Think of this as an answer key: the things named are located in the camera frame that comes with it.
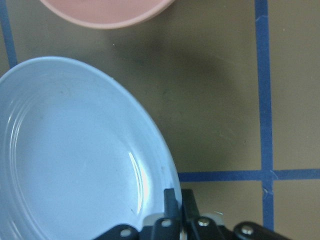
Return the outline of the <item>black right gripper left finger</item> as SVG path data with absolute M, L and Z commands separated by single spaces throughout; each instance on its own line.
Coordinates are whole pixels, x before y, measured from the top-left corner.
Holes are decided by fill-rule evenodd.
M 163 191 L 164 214 L 152 227 L 152 240 L 179 240 L 181 233 L 180 208 L 176 200 L 175 190 L 167 188 Z

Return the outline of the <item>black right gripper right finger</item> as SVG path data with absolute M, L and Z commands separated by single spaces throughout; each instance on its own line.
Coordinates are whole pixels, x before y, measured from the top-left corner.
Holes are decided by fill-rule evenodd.
M 208 216 L 200 215 L 194 193 L 182 189 L 182 222 L 187 240 L 219 240 L 220 232 L 216 222 Z

